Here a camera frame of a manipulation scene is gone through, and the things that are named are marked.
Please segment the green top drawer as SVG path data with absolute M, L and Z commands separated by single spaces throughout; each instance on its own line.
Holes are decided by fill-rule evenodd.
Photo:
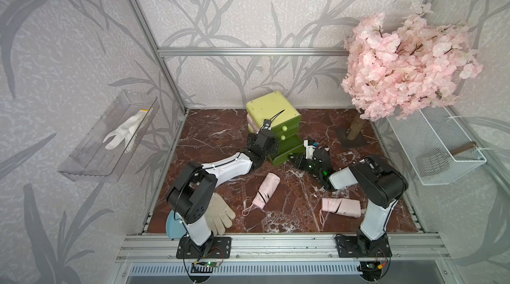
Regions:
M 278 116 L 276 118 L 276 120 L 274 120 L 272 122 L 272 128 L 275 126 L 278 126 L 280 124 L 283 124 L 285 126 L 295 126 L 295 125 L 300 125 L 300 123 L 301 123 L 301 115 L 298 115 L 293 118 L 280 118 L 280 116 Z

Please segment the green bottom drawer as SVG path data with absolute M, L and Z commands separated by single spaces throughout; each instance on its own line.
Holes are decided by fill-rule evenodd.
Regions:
M 268 155 L 273 166 L 279 166 L 289 160 L 290 155 L 299 155 L 305 151 L 304 141 L 298 135 L 286 137 L 279 141 L 278 151 Z

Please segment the green drawer cabinet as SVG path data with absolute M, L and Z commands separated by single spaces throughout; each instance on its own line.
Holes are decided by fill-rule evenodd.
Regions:
M 276 167 L 289 160 L 291 154 L 299 154 L 305 150 L 303 140 L 299 137 L 301 114 L 279 91 L 249 101 L 246 104 L 248 113 L 248 130 L 258 132 L 266 120 L 270 120 L 271 130 L 279 139 L 279 149 L 269 160 Z

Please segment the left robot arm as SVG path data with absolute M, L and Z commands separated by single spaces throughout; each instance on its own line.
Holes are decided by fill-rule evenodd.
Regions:
M 188 162 L 167 193 L 174 219 L 179 220 L 191 239 L 202 248 L 214 236 L 222 236 L 232 226 L 235 212 L 215 192 L 234 178 L 256 171 L 275 153 L 279 140 L 270 127 L 248 135 L 247 145 L 234 155 L 215 163 Z

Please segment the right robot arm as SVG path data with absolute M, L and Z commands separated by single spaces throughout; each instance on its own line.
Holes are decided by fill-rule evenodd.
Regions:
M 391 212 L 409 187 L 407 180 L 386 158 L 369 155 L 340 170 L 333 168 L 328 147 L 317 143 L 301 154 L 289 156 L 293 166 L 313 176 L 328 191 L 358 184 L 368 198 L 364 219 L 357 231 L 359 249 L 373 250 L 382 245 Z

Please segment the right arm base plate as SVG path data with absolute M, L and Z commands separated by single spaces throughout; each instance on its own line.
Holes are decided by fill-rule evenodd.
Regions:
M 370 240 L 363 234 L 357 236 L 337 234 L 334 241 L 339 257 L 390 258 L 393 256 L 387 234 L 382 235 L 378 240 Z

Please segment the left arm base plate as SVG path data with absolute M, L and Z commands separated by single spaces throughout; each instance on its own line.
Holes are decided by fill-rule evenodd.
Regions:
M 204 244 L 199 246 L 190 237 L 183 236 L 179 241 L 176 258 L 181 260 L 198 260 L 201 258 L 228 259 L 231 255 L 231 249 L 231 237 L 211 236 Z

